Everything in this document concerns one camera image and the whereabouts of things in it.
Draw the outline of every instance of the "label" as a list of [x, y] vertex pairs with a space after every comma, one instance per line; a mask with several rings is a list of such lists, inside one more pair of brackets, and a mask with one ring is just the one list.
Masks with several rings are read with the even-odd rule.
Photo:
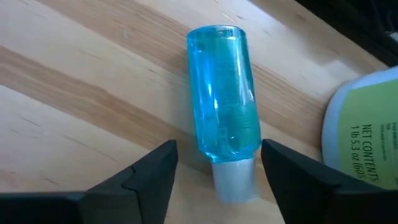
[[398, 189], [398, 80], [351, 90], [341, 108], [342, 171], [384, 189]]

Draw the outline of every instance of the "hand sanitizer bottle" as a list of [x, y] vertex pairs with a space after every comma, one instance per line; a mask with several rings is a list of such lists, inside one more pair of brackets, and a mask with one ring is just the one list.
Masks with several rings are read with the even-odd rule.
[[205, 26], [187, 35], [198, 148], [211, 161], [222, 202], [257, 197], [255, 151], [259, 117], [246, 34], [235, 26]]

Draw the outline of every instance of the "wooden surface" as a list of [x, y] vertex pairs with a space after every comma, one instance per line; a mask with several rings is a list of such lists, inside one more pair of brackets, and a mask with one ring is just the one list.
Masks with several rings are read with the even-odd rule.
[[283, 223], [261, 198], [216, 199], [193, 135], [185, 34], [248, 36], [262, 137], [320, 158], [325, 106], [384, 69], [293, 0], [0, 0], [0, 190], [88, 189], [166, 139], [180, 163], [166, 223]]

